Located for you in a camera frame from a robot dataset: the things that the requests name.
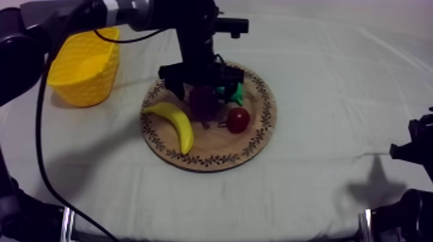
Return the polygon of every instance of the black cable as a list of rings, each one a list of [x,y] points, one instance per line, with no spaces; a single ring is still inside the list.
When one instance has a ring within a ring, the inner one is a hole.
[[[150,33],[148,35],[145,35],[143,37],[139,37],[139,38],[136,38],[136,39],[126,39],[124,41],[118,41],[118,40],[115,40],[115,39],[109,39],[109,38],[101,35],[101,33],[99,33],[97,30],[94,30],[94,32],[96,33],[96,35],[98,35],[99,38],[103,39],[104,41],[108,41],[108,42],[112,42],[112,43],[116,43],[116,44],[130,44],[130,43],[134,43],[134,42],[143,41],[145,39],[149,39],[150,37],[155,36],[158,33],[164,32],[166,30],[168,30],[168,29],[165,28],[165,29],[162,29],[162,30],[157,30],[157,31],[155,31],[153,33]]]
[[[70,22],[73,20],[73,18],[80,12],[83,12],[86,8],[90,7],[93,4],[93,1],[85,1],[83,4],[78,6],[67,18],[67,20],[64,22],[63,27],[61,28],[61,31],[58,33],[57,38],[54,39],[53,42],[53,48],[51,52],[48,54],[48,58],[46,61],[46,66],[43,71],[41,83],[39,86],[39,94],[37,97],[37,104],[36,104],[36,126],[35,126],[35,138],[36,138],[36,153],[37,153],[37,164],[39,166],[39,172],[41,173],[42,180],[46,185],[46,188],[51,192],[51,194],[59,200],[63,205],[69,207],[72,209],[76,214],[83,217],[85,220],[87,220],[89,223],[91,223],[93,226],[97,227],[100,231],[102,231],[104,234],[106,234],[111,240],[114,242],[119,242],[116,237],[113,236],[108,230],[106,230],[102,225],[98,224],[95,220],[91,219],[88,215],[86,215],[81,210],[74,207],[71,203],[66,201],[57,191],[53,188],[51,185],[48,176],[45,171],[44,166],[44,160],[43,160],[43,154],[42,154],[42,136],[41,136],[41,123],[42,123],[42,110],[43,110],[43,103],[44,103],[44,94],[45,94],[45,87],[46,87],[46,81],[48,78],[48,73],[50,71],[51,64],[55,58],[55,52],[59,49],[60,45],[62,44],[61,39],[63,38],[63,35],[66,31],[66,28],[70,24]]]

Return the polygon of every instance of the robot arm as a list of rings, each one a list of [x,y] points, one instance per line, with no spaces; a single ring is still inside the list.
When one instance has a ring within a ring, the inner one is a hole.
[[[37,82],[44,68],[44,55],[52,49],[55,36],[84,1],[87,0],[32,1],[20,8],[0,11],[0,23],[7,23],[0,25],[0,106]],[[225,86],[233,82],[229,77],[221,80],[215,73],[221,68],[215,63],[212,36],[215,32],[229,32],[233,38],[239,38],[248,32],[248,20],[218,18],[218,14],[213,0],[96,0],[90,9],[74,18],[61,41],[74,33],[121,24],[128,24],[135,31],[174,28],[183,63],[181,70],[179,66],[168,66],[162,68],[161,74],[167,80],[166,87],[182,99],[182,79],[172,76],[191,73],[191,69],[196,78],[190,84]],[[239,75],[243,73],[236,75],[235,82],[242,81]]]

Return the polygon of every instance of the decorative border pattern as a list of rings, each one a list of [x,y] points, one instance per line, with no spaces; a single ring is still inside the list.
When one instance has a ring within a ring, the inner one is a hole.
[[[266,83],[257,75],[245,70],[238,66],[229,64],[231,67],[244,70],[245,79],[250,79],[252,83],[255,84],[257,92],[259,92],[260,97],[263,100],[262,114],[260,115],[261,128],[256,130],[254,138],[251,138],[248,146],[242,149],[242,154],[226,154],[226,155],[216,155],[210,157],[200,157],[200,156],[190,156],[188,154],[182,154],[174,149],[169,149],[165,146],[164,141],[161,140],[157,132],[151,128],[151,120],[149,119],[149,113],[141,113],[140,119],[142,123],[142,132],[148,139],[148,141],[154,146],[154,148],[162,153],[164,153],[168,158],[179,160],[185,164],[200,165],[205,168],[210,165],[223,165],[226,163],[233,163],[235,165],[236,161],[244,158],[251,158],[250,156],[255,154],[256,148],[260,145],[260,142],[264,142],[265,134],[271,132],[272,128],[272,114],[271,110],[274,104],[271,95],[268,93],[268,87]],[[154,88],[148,92],[146,99],[143,101],[142,107],[148,107],[151,105],[151,100],[164,89],[164,83],[162,80],[158,80]]]

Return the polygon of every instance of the banana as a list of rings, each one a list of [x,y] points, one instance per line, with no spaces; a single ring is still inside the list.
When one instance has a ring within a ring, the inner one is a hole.
[[[176,127],[182,154],[187,154],[191,150],[194,144],[193,128],[188,117],[180,108],[168,102],[160,102],[154,106],[143,108],[142,112],[151,112],[167,118]]]

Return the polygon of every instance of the purple grape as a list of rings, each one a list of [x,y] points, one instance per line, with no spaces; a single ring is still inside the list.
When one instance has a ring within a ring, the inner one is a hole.
[[[218,95],[211,87],[194,87],[189,93],[189,108],[197,121],[214,120],[218,106]]]

